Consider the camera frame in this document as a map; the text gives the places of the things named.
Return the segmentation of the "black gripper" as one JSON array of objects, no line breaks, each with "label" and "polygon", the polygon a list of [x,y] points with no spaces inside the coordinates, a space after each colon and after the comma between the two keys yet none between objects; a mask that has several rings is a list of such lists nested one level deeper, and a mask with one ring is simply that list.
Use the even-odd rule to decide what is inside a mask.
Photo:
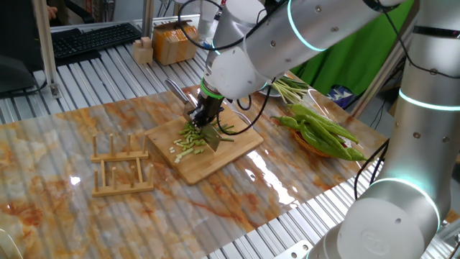
[{"label": "black gripper", "polygon": [[188,121],[194,127],[204,127],[213,123],[223,100],[212,96],[199,96],[198,107],[187,112]]}]

